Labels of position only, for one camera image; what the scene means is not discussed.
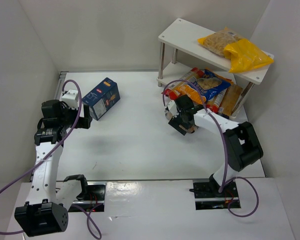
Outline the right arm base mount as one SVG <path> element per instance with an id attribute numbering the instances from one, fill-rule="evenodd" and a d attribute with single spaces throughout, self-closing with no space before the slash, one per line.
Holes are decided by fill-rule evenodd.
<path id="1" fill-rule="evenodd" d="M 192 185 L 189 192 L 194 195 L 196 210 L 227 209 L 229 204 L 231 209 L 241 208 L 235 182 L 228 184 L 221 193 L 218 190 L 213 190 L 212 185 L 208 181 L 194 181 Z"/>

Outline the tricolour fusilli pasta bag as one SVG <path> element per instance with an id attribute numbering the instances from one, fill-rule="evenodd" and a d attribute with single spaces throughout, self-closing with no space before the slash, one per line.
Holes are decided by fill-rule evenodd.
<path id="1" fill-rule="evenodd" d="M 198 127 L 195 126 L 194 124 L 189 122 L 184 122 L 180 115 L 178 115 L 177 117 L 173 117 L 171 120 L 175 120 L 180 124 L 180 126 L 183 126 L 183 129 L 187 131 L 186 134 L 193 134 L 198 129 Z"/>

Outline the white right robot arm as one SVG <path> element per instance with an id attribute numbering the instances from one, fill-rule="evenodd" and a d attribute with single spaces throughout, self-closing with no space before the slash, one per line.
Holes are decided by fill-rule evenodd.
<path id="1" fill-rule="evenodd" d="M 239 172 L 264 155 L 250 122 L 239 123 L 224 118 L 201 104 L 195 105 L 187 95 L 170 100 L 165 107 L 165 115 L 168 124 L 182 135 L 202 128 L 221 136 L 225 160 L 208 180 L 209 191 L 216 195 L 220 195 Z"/>

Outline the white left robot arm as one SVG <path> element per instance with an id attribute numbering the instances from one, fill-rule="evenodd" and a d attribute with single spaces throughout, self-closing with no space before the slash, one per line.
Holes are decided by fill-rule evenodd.
<path id="1" fill-rule="evenodd" d="M 69 223 L 68 211 L 80 194 L 87 192 L 84 175 L 67 176 L 57 189 L 59 161 L 66 137 L 73 129 L 89 129 L 89 107 L 77 101 L 48 100 L 42 103 L 43 117 L 34 135 L 35 169 L 29 194 L 23 206 L 15 209 L 14 218 L 28 237 L 64 232 Z"/>

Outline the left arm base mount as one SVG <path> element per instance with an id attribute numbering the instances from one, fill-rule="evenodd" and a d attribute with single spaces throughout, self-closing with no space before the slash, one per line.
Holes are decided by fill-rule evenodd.
<path id="1" fill-rule="evenodd" d="M 78 205 L 83 208 L 87 213 L 92 212 L 104 212 L 105 198 L 106 198 L 106 182 L 102 181 L 88 181 L 87 182 L 88 193 L 82 196 L 78 196 L 73 201 L 73 205 Z"/>

